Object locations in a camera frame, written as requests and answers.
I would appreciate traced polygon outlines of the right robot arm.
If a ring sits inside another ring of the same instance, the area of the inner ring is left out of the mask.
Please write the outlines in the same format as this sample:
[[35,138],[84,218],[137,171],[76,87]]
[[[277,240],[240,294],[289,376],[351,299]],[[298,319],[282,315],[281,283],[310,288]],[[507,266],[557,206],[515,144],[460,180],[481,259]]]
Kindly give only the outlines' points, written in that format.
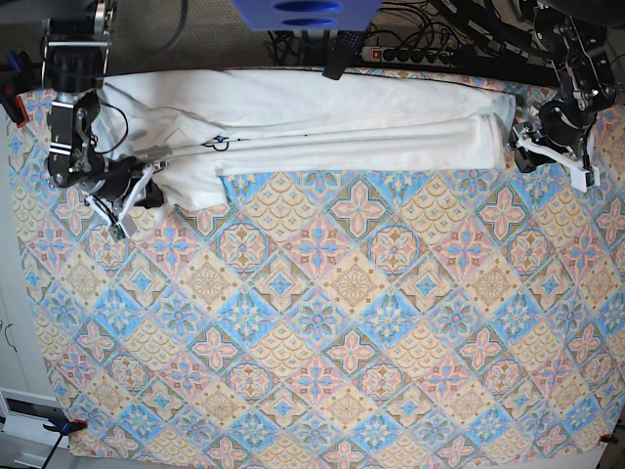
[[121,115],[121,140],[111,149],[97,148],[92,125],[102,108],[121,110],[98,93],[106,77],[115,9],[114,1],[91,1],[67,19],[45,21],[42,81],[57,93],[48,115],[50,184],[82,191],[87,205],[104,219],[113,238],[124,239],[137,231],[132,208],[163,205],[163,192],[152,176],[166,167],[166,160],[114,155],[129,137],[125,114]]

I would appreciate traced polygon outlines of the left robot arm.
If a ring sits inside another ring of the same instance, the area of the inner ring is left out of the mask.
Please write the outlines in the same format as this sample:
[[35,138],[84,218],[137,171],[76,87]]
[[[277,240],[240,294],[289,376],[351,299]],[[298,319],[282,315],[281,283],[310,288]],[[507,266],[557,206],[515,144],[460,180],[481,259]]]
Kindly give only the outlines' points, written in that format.
[[558,77],[556,96],[531,120],[513,127],[511,146],[522,173],[558,163],[574,189],[597,187],[591,163],[598,114],[616,102],[617,87],[605,51],[607,31],[624,24],[622,1],[537,1],[534,32]]

